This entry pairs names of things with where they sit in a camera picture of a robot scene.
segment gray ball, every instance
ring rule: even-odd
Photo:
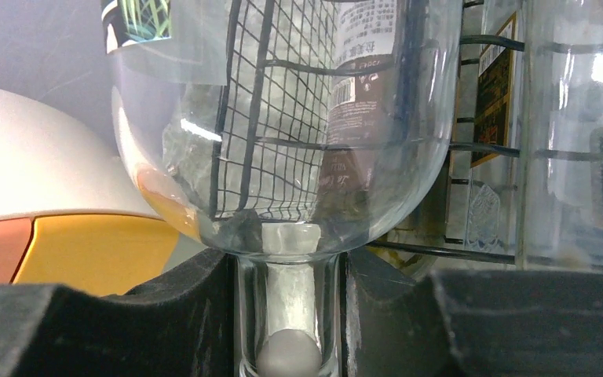
[[[321,366],[316,342],[305,332],[290,329],[270,336],[257,361],[261,377],[317,377]]]

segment metal mesh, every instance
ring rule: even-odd
[[[332,67],[337,12],[320,0],[233,1],[230,81],[216,122],[223,146],[214,150],[221,158],[211,176],[214,218],[243,209],[272,221],[311,215],[322,152],[295,145],[323,144],[326,137],[331,76],[309,68]]]

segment gray background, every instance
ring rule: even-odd
[[[466,11],[463,34],[480,33],[481,14],[482,6]],[[116,151],[111,78],[102,32],[99,0],[0,0],[0,89],[41,101],[79,119]],[[477,46],[468,46],[462,50],[462,58],[477,57],[477,51]],[[473,116],[476,76],[474,66],[463,68],[457,116]],[[470,127],[461,135],[470,137]],[[467,165],[460,165],[456,178],[467,175]],[[465,198],[460,191],[452,197],[449,236],[463,237]],[[185,240],[172,264],[199,249],[197,243]],[[447,260],[438,265],[469,264]]]

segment green grass image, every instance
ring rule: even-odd
[[[119,0],[130,37],[147,42],[170,37],[171,0]]]

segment wire rack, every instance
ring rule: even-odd
[[[331,69],[333,60],[327,52],[334,48],[334,22],[338,11],[333,2],[300,3],[283,4],[280,0],[232,2],[227,45],[234,46],[228,54],[230,80],[221,90],[215,126],[216,133],[223,134],[225,142],[222,146],[214,146],[214,156],[222,157],[214,159],[217,162],[211,167],[210,214],[215,220],[228,219],[240,210],[252,209],[258,211],[263,221],[300,221],[308,219],[316,205],[316,188],[300,186],[291,181],[287,172],[291,171],[293,177],[301,177],[298,180],[304,181],[317,174],[322,163],[323,151],[303,146],[321,145],[326,138],[325,129],[318,125],[326,124],[331,77],[337,73]],[[483,1],[466,2],[464,9],[483,4]],[[249,18],[256,22],[249,24]],[[312,37],[305,38],[304,30]],[[257,44],[257,49],[244,48],[246,41]],[[492,44],[516,51],[524,49],[521,42],[494,35],[467,35],[461,37],[460,43]],[[305,52],[297,51],[295,46]],[[471,64],[479,64],[479,59],[461,60],[462,66]],[[243,77],[245,71],[253,74]],[[362,75],[365,72],[339,73]],[[239,95],[250,96],[250,106],[239,105]],[[272,100],[275,95],[278,101]],[[248,122],[246,131],[234,127],[239,118]],[[473,118],[458,118],[457,125],[473,121]],[[292,146],[282,143],[283,140],[291,141]],[[243,148],[232,148],[237,143]],[[242,156],[232,155],[242,150]],[[452,142],[449,153],[457,151],[488,152],[515,158],[520,154],[517,149],[498,145]],[[274,161],[273,166],[267,166],[268,160]],[[229,175],[239,177],[238,190],[228,187]],[[266,181],[272,181],[273,186],[264,187]],[[455,179],[451,183],[468,185],[469,181]],[[446,241],[463,245],[463,240]],[[381,241],[371,245],[415,254],[514,264],[513,256],[502,254]]]

